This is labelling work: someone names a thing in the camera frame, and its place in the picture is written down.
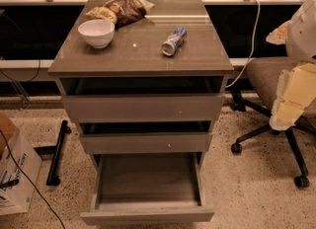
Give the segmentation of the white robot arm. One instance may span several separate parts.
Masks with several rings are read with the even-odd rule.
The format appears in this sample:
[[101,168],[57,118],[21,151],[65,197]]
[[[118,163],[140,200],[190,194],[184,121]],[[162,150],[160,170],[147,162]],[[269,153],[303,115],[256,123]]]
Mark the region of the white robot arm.
[[270,126],[287,130],[316,99],[316,0],[305,0],[294,13],[286,31],[286,52],[298,64],[282,69],[276,85],[276,99]]

